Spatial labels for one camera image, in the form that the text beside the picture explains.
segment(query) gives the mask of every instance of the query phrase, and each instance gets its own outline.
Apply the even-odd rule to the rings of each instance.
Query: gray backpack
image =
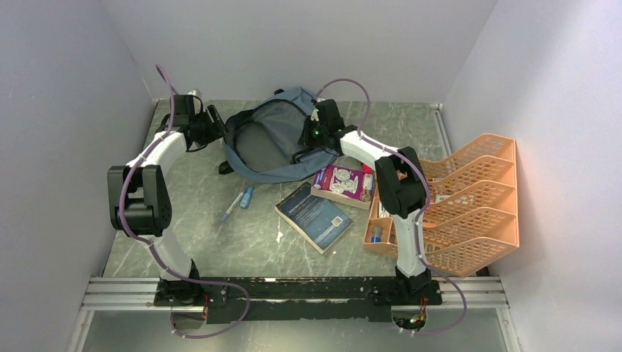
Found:
[[[300,87],[278,90],[253,109],[231,116],[223,144],[227,161],[219,172],[235,171],[258,183],[283,183],[303,180],[333,162],[335,151],[302,144],[304,121],[315,108],[312,100],[313,95]]]

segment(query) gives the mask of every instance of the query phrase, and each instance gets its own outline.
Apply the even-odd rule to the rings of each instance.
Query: small bottle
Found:
[[[380,226],[374,226],[371,229],[371,243],[378,243],[380,242],[380,236],[382,235],[382,227]]]
[[[247,209],[249,205],[251,205],[252,192],[254,191],[254,189],[255,187],[253,185],[250,185],[245,190],[244,195],[242,196],[242,200],[240,201],[240,208]]]

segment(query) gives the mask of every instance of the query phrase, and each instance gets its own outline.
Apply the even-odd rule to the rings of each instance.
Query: blue pen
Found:
[[[227,211],[224,213],[224,215],[220,218],[220,222],[224,222],[225,220],[227,220],[227,218],[229,217],[229,214],[231,214],[233,209],[235,209],[235,206],[238,205],[238,203],[240,202],[240,199],[242,199],[243,195],[244,195],[244,192],[238,194],[238,196],[235,198],[233,203],[231,203],[231,206],[229,207],[229,209],[227,209]]]
[[[247,209],[249,205],[251,205],[252,192],[254,191],[254,189],[255,187],[253,185],[250,185],[245,190],[244,195],[242,196],[242,200],[240,201],[240,208]]]

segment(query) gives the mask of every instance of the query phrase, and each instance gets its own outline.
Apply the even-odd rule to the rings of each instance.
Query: dark blue book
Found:
[[[352,224],[330,200],[311,195],[308,182],[277,204],[277,213],[321,254]]]

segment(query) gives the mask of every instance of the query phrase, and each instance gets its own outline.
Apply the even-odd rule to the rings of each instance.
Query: sticker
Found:
[[[449,197],[451,197],[449,194],[437,194],[436,195],[436,200],[434,202],[438,203],[438,202],[441,202],[443,200],[446,200]]]

